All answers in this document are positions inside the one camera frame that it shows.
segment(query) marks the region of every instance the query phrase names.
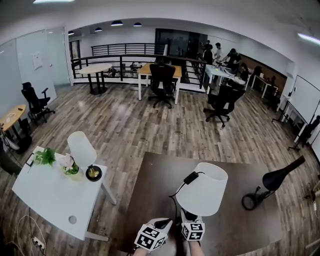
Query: white desk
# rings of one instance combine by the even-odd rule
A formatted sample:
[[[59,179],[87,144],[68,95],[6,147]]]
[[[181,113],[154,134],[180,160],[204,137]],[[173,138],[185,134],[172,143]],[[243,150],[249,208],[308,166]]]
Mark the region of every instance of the white desk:
[[[205,66],[205,73],[209,77],[209,84],[211,84],[213,76],[219,76],[220,77],[219,86],[221,85],[222,78],[232,79],[235,77],[235,76],[227,74],[224,71],[221,71],[219,68],[216,68],[213,65],[206,65]],[[209,94],[209,90],[210,90],[210,86],[208,86],[206,94]]]
[[[33,152],[43,150],[37,146]],[[89,181],[85,173],[81,181],[73,181],[63,173],[58,163],[60,157],[61,154],[55,154],[56,161],[52,167],[49,164],[33,164],[32,167],[25,164],[12,190],[37,214],[64,232],[80,240],[87,237],[108,241],[107,236],[87,231],[100,188],[109,202],[113,205],[117,203],[104,181],[107,167],[97,165],[102,170],[102,178],[96,182]],[[69,222],[71,216],[76,217],[75,224]]]
[[[79,70],[79,74],[88,75],[90,93],[92,95],[103,94],[106,92],[107,88],[105,85],[104,71],[109,70],[112,67],[111,63],[98,63],[88,65]],[[93,88],[91,81],[91,74],[95,73],[97,88]],[[101,73],[102,88],[100,87],[99,73]]]
[[[261,91],[263,91],[263,94],[262,94],[262,96],[261,96],[261,99],[263,99],[263,98],[265,97],[265,94],[266,94],[266,91],[267,91],[268,86],[271,86],[271,87],[272,87],[272,85],[269,84],[269,83],[267,83],[266,80],[264,80],[264,79],[261,78],[260,76],[254,75],[253,83],[252,83],[252,85],[251,85],[251,88],[254,87],[256,78],[260,79],[260,80],[264,83],[264,86],[263,86],[262,89],[261,89]],[[274,95],[276,95],[276,93],[277,93],[277,91],[279,90],[279,88],[276,87],[276,86],[274,86],[274,87],[276,88]]]

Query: white flower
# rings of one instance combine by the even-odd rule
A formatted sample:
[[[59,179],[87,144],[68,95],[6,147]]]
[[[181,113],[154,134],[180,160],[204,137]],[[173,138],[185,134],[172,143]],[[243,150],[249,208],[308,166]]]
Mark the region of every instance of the white flower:
[[[74,160],[72,159],[71,155],[70,154],[65,154],[64,157],[61,157],[59,159],[59,164],[61,165],[61,167],[68,171],[68,170],[72,170],[72,165],[74,164]]]

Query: white shirt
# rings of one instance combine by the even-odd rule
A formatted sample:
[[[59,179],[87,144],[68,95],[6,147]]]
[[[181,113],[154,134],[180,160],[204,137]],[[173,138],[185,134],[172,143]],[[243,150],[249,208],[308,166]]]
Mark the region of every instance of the white shirt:
[[[224,54],[223,51],[222,51],[222,49],[217,49],[215,54],[216,54],[216,59],[215,59],[215,61],[216,61],[216,62],[221,61],[222,55]]]

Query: window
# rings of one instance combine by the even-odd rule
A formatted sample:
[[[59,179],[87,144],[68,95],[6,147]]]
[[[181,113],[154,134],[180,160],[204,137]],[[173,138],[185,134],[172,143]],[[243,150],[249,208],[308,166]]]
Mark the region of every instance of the window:
[[[79,40],[69,42],[69,48],[70,48],[71,60],[81,58],[81,56],[80,56],[80,41]]]

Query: desk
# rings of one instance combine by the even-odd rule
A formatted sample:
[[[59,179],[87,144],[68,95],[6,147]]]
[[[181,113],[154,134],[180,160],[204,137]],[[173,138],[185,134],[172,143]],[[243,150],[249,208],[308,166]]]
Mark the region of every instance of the desk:
[[[43,151],[37,146],[34,153]],[[80,239],[92,238],[108,241],[108,237],[87,231],[100,188],[106,198],[113,205],[117,203],[115,197],[104,180],[106,166],[98,165],[102,171],[102,178],[91,182],[83,174],[80,181],[73,181],[65,175],[58,161],[62,155],[55,154],[52,167],[49,164],[29,167],[25,164],[17,177],[13,192],[37,214],[57,228]],[[71,224],[69,218],[76,217],[76,223]]]
[[[17,153],[19,154],[25,152],[32,142],[32,139],[30,136],[27,136],[26,138],[22,139],[14,126],[14,124],[17,121],[19,122],[19,124],[21,124],[22,122],[21,117],[25,112],[26,112],[26,105],[21,104],[12,108],[8,113],[5,114],[4,117],[0,119],[0,124],[3,124],[3,127],[2,127],[3,131],[6,132],[8,136],[12,139],[9,132],[9,129],[12,128],[16,138],[18,139],[19,141],[18,146],[20,147],[20,149],[17,150]]]
[[[88,75],[89,84],[90,84],[90,93],[92,95],[103,94],[106,92],[107,88],[105,85],[104,71],[109,70],[111,67],[112,67],[112,64],[110,63],[99,63],[99,64],[86,66],[79,70],[79,74]],[[91,75],[90,75],[92,73],[95,73],[97,88],[93,88],[92,86]],[[100,87],[99,73],[101,73],[102,88]]]
[[[138,99],[141,101],[141,76],[146,76],[146,86],[149,84],[149,76],[151,76],[150,71],[150,64],[152,63],[146,63],[142,68],[138,70]],[[178,79],[178,82],[176,83],[175,87],[175,101],[174,104],[178,104],[178,96],[179,96],[179,89],[180,89],[180,80],[182,77],[182,71],[181,66],[174,66],[175,72],[173,74],[173,78]]]
[[[252,193],[262,184],[262,177],[268,172],[264,164],[214,162],[146,152],[125,216],[118,250],[131,252],[139,229],[149,220],[174,220],[175,206],[168,196],[177,191],[184,178],[201,162],[215,164],[228,174],[218,212],[202,218],[205,223],[205,233],[201,241],[204,255],[241,255],[266,247],[282,238],[275,194],[253,211],[245,210],[241,204],[243,195]],[[175,240],[174,226],[173,224],[170,229],[166,244],[153,251],[153,256],[182,255],[176,254],[177,243],[181,240]]]
[[[231,76],[231,75],[227,74],[226,72],[220,70],[219,68],[214,67],[213,65],[206,65],[205,66],[205,73],[209,77],[209,84],[211,84],[213,76],[219,76],[220,77],[219,86],[221,85],[222,78],[232,79],[235,77],[235,76]],[[209,94],[209,91],[210,91],[210,86],[208,86],[206,94]]]
[[[268,86],[271,86],[271,87],[272,87],[272,85],[269,84],[269,83],[267,83],[267,81],[266,81],[265,79],[261,78],[260,76],[254,75],[251,88],[254,87],[256,78],[258,78],[259,80],[261,80],[261,81],[264,83],[264,86],[263,86],[262,89],[261,89],[261,91],[263,91],[263,94],[262,94],[262,96],[261,96],[261,99],[263,99],[263,98],[265,97],[265,94],[266,94],[266,91],[267,91]],[[276,88],[274,95],[276,95],[276,93],[277,93],[277,91],[279,90],[279,88],[276,87],[276,86],[274,86],[274,87]]]

